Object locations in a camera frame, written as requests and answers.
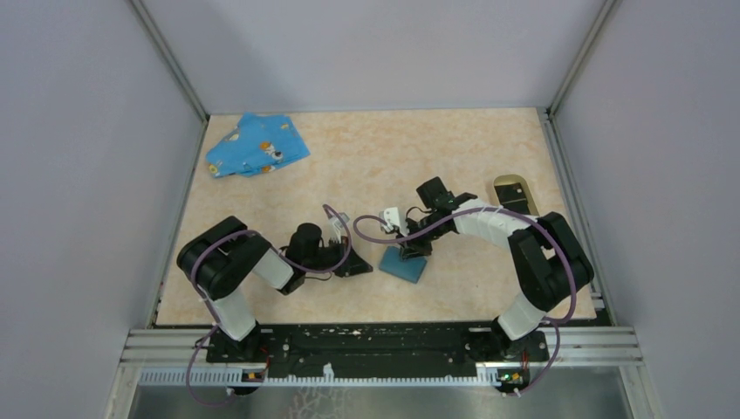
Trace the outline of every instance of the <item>metal frame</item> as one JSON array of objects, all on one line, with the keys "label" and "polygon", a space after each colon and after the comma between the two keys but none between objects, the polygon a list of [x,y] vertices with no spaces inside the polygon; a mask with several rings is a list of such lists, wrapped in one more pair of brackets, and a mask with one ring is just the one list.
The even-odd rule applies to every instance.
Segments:
[{"label": "metal frame", "polygon": [[[195,164],[208,126],[209,115],[198,99],[195,89],[190,85],[182,67],[177,62],[167,41],[161,35],[143,1],[127,0],[127,3],[131,6],[134,15],[141,23],[152,45],[161,56],[161,59],[167,66],[183,96],[203,122],[200,143],[195,153]],[[560,139],[555,116],[568,93],[571,91],[573,84],[577,81],[588,57],[593,53],[593,48],[605,24],[613,15],[619,3],[620,0],[606,0],[603,3],[598,16],[551,105],[547,108],[538,108],[538,115],[542,123],[547,146],[551,153],[558,183],[562,190],[567,210],[572,217],[571,223],[579,240],[582,241],[586,253],[593,261],[594,269],[596,270],[596,279],[593,281],[592,287],[594,306],[599,312],[602,310],[606,311],[612,324],[617,324],[617,319],[608,311],[608,308],[612,304],[605,287],[605,281],[601,275],[599,255],[591,240],[592,234],[589,230],[583,205],[579,200],[578,188],[573,180],[571,165],[567,159],[563,141]],[[191,182],[192,175],[188,179],[185,185],[186,188],[182,194],[182,208],[184,208],[187,200]],[[177,229],[182,220],[182,208],[174,230],[169,235],[173,243],[176,240]],[[167,261],[168,258],[163,262],[163,266],[161,267],[162,278],[165,278],[164,274],[168,268]],[[159,296],[160,294],[157,293],[157,299],[155,299],[152,312],[148,317],[151,321],[149,326],[152,326],[154,323]],[[554,345],[554,332],[548,328],[543,329],[543,331],[545,332],[548,346]],[[185,369],[194,351],[195,341],[200,339],[206,332],[206,328],[197,327],[132,330],[128,335],[126,345],[121,354],[120,364],[114,379],[105,417],[117,419],[128,417],[134,402],[137,386],[182,386],[184,384]],[[561,333],[561,350],[553,367],[618,367],[623,380],[625,397],[634,417],[661,417],[660,411],[657,408],[659,405],[650,385],[647,370],[642,359],[642,353],[632,327],[563,327],[561,328]],[[239,378],[241,372],[261,370],[264,364],[208,364],[205,361],[205,357],[205,352],[198,354],[195,359],[193,374],[191,375],[194,383],[199,386],[490,386],[495,380],[496,368],[518,366],[518,362],[479,362],[477,365],[478,376],[455,379],[418,379],[408,377],[407,379],[387,380],[346,380],[335,378],[331,371],[325,371],[324,377],[302,379],[295,377],[271,379],[268,377],[262,383],[243,383]],[[542,364],[533,362],[532,366],[537,367]]]}]

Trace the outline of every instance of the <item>gray wall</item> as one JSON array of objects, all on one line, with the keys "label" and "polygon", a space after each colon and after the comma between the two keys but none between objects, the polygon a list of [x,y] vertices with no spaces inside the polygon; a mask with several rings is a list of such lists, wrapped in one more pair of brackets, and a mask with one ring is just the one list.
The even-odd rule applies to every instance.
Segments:
[{"label": "gray wall", "polygon": [[199,124],[125,2],[2,2],[0,416],[102,415]]},{"label": "gray wall", "polygon": [[737,417],[740,3],[623,2],[558,124],[668,417]]},{"label": "gray wall", "polygon": [[545,106],[600,0],[147,0],[211,113]]}]

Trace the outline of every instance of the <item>folded blue cloth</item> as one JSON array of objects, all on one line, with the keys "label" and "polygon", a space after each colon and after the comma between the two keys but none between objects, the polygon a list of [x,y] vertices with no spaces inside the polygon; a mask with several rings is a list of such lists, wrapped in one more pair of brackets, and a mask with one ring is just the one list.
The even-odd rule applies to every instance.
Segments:
[{"label": "folded blue cloth", "polygon": [[214,177],[268,173],[310,153],[287,115],[245,113],[230,133],[206,154]]}]

